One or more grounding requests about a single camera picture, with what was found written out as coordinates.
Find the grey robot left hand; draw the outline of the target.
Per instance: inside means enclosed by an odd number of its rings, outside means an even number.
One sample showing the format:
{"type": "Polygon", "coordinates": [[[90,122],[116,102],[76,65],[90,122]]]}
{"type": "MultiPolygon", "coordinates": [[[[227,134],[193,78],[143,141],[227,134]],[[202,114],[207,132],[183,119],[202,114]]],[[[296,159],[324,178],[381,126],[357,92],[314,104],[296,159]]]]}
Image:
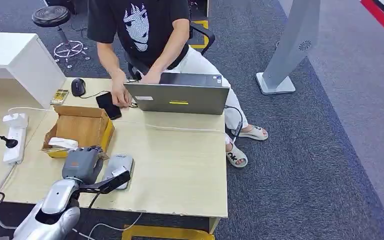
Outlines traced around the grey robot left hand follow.
{"type": "Polygon", "coordinates": [[[62,167],[62,178],[76,179],[86,185],[94,184],[107,159],[107,154],[100,146],[71,150],[62,167]]]}

